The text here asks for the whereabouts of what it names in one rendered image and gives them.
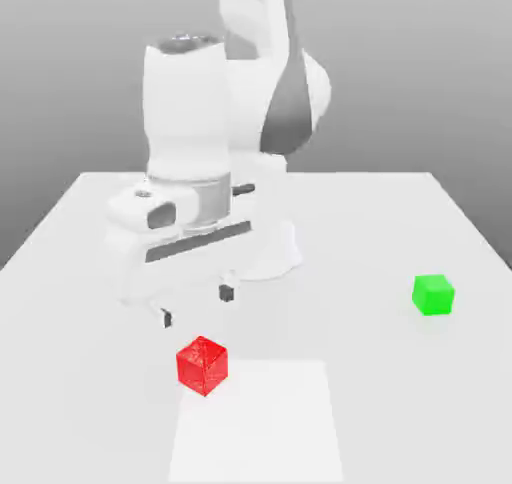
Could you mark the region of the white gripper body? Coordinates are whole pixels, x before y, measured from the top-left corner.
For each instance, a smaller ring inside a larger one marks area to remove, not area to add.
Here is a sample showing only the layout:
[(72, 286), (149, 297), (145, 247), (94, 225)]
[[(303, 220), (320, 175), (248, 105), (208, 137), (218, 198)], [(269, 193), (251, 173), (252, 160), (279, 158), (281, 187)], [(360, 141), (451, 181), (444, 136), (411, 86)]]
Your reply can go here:
[(104, 242), (112, 288), (122, 302), (134, 304), (242, 272), (256, 253), (256, 230), (243, 220), (179, 238), (144, 235), (109, 222)]

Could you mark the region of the small red cube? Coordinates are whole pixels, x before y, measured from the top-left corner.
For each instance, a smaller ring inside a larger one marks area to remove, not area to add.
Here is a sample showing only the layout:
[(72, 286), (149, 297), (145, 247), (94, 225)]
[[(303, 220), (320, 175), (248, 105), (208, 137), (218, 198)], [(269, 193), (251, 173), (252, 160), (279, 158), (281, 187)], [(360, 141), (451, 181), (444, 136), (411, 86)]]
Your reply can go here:
[(177, 378), (203, 397), (228, 377), (228, 351), (199, 336), (176, 354)]

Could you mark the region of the small green cube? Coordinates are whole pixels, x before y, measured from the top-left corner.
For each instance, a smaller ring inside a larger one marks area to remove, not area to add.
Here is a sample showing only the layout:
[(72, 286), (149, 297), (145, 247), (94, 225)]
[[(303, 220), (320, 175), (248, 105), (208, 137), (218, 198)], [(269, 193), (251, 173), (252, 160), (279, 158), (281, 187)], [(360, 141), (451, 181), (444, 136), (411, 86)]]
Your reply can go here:
[(455, 289), (445, 275), (418, 275), (414, 278), (412, 302), (424, 316), (449, 315)]

